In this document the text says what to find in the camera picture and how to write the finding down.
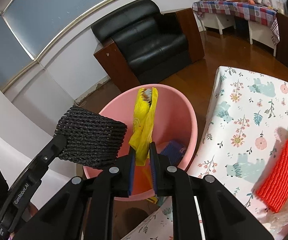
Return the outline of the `blue foam fruit net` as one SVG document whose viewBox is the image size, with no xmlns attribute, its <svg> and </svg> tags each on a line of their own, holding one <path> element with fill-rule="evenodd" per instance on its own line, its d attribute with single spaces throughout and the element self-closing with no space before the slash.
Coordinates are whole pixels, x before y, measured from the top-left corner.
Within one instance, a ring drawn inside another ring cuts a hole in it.
<svg viewBox="0 0 288 240">
<path fill-rule="evenodd" d="M 170 164 L 173 166 L 179 165 L 183 156 L 186 153 L 187 148 L 181 143 L 171 140 L 161 151 L 161 155 L 167 156 Z"/>
</svg>

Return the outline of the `yellow plastic bag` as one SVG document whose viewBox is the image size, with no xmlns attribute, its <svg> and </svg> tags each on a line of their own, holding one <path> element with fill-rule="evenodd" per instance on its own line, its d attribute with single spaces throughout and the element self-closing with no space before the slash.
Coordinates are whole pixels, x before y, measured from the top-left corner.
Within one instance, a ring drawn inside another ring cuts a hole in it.
<svg viewBox="0 0 288 240">
<path fill-rule="evenodd" d="M 149 158 L 157 100 L 158 90 L 155 87 L 142 87 L 138 90 L 133 114 L 133 134 L 129 140 L 129 145 L 135 150 L 136 166 L 144 166 Z"/>
</svg>

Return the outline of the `black foam fruit net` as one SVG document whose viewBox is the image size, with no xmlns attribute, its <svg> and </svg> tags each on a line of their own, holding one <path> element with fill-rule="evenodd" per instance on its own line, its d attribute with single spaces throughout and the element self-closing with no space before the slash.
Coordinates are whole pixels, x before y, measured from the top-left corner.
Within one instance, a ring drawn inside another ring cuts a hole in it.
<svg viewBox="0 0 288 240">
<path fill-rule="evenodd" d="M 123 122 L 72 106 L 58 121 L 55 135 L 66 138 L 59 159 L 94 169 L 113 165 L 124 142 Z"/>
</svg>

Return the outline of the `red foam fruit net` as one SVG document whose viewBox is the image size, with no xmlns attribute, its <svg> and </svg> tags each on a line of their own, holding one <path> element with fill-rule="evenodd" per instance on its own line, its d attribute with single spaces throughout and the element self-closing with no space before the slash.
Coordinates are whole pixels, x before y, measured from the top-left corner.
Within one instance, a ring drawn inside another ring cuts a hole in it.
<svg viewBox="0 0 288 240">
<path fill-rule="evenodd" d="M 270 174 L 256 191 L 257 197 L 272 211 L 279 212 L 288 199 L 288 140 Z"/>
</svg>

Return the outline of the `clear crinkled plastic film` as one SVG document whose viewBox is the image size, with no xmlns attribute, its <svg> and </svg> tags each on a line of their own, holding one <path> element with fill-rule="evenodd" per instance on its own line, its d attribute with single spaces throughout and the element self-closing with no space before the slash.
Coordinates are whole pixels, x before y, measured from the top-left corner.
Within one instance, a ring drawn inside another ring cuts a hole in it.
<svg viewBox="0 0 288 240">
<path fill-rule="evenodd" d="M 274 236 L 281 234 L 284 229 L 288 228 L 288 199 L 277 213 L 271 211 L 265 217 L 264 226 Z"/>
</svg>

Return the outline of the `checkered cloth side table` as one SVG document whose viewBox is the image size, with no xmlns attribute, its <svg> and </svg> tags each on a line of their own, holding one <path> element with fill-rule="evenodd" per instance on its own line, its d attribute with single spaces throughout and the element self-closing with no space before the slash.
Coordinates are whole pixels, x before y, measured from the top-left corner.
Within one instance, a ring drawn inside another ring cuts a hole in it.
<svg viewBox="0 0 288 240">
<path fill-rule="evenodd" d="M 277 12 L 268 7 L 232 1 L 197 1 L 192 9 L 200 19 L 203 29 L 217 29 L 220 34 L 229 27 L 236 27 L 235 18 L 246 20 L 250 44 L 260 42 L 273 49 L 276 55 L 279 43 Z"/>
</svg>

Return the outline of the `orange fruit on table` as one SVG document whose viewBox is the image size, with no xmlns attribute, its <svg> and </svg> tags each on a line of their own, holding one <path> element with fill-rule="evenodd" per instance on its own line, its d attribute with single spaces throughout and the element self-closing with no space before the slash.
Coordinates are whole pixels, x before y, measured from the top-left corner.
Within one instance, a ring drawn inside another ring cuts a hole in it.
<svg viewBox="0 0 288 240">
<path fill-rule="evenodd" d="M 255 2 L 253 0 L 248 0 L 248 4 L 255 5 Z"/>
</svg>

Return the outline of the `drink cup with straw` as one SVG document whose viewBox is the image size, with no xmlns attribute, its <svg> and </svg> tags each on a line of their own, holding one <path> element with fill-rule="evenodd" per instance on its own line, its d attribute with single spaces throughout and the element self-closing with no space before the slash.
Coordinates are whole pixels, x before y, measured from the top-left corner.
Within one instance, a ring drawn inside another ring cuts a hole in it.
<svg viewBox="0 0 288 240">
<path fill-rule="evenodd" d="M 280 14 L 285 14 L 285 11 L 284 11 L 284 3 L 283 2 L 281 2 L 280 0 L 278 0 L 277 2 L 276 2 L 276 5 L 277 5 L 277 9 L 278 9 L 278 12 L 280 13 Z"/>
</svg>

